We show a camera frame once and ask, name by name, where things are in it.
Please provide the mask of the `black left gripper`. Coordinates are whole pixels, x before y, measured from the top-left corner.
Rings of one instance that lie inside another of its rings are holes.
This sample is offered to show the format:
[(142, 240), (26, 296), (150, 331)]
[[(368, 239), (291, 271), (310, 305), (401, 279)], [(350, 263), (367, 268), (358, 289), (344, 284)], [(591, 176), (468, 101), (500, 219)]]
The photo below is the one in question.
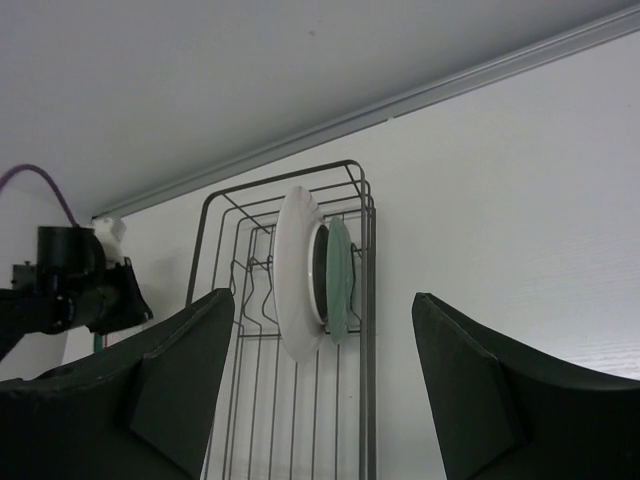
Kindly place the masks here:
[(40, 226), (36, 262), (15, 264), (1, 291), (1, 356), (28, 334), (85, 326), (104, 336), (152, 318), (131, 260), (110, 258), (94, 229)]

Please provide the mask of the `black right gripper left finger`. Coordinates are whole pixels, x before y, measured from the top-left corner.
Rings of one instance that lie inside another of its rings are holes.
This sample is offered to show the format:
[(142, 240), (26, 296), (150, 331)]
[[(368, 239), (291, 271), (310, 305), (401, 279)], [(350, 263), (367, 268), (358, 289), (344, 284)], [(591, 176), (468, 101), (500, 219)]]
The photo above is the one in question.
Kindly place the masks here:
[(2, 478), (200, 478), (234, 313), (216, 289), (99, 353), (2, 382)]

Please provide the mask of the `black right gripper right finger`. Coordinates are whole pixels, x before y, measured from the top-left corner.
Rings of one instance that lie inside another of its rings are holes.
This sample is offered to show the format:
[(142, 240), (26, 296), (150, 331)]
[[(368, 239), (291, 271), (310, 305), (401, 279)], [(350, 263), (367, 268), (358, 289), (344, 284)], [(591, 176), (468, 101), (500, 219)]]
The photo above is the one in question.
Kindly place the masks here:
[(636, 479), (639, 383), (492, 330), (430, 293), (412, 321), (449, 479)]

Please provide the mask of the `small blue patterned plate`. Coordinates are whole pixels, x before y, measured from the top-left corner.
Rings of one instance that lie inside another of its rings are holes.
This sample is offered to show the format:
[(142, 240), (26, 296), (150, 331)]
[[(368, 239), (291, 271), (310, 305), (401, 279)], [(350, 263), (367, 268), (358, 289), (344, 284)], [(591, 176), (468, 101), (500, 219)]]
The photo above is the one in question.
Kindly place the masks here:
[(348, 334), (355, 274), (352, 242), (344, 221), (333, 217), (329, 225), (326, 264), (327, 325), (331, 340), (340, 344)]

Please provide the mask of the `white black rimmed plate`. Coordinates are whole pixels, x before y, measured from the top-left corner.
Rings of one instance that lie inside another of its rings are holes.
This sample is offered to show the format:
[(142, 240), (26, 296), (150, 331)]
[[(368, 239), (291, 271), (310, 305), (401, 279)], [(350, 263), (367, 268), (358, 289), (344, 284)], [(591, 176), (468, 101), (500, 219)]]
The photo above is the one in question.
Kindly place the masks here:
[(328, 234), (310, 191), (293, 187), (283, 200), (276, 222), (273, 288), (282, 340), (296, 362), (314, 354), (325, 335)]

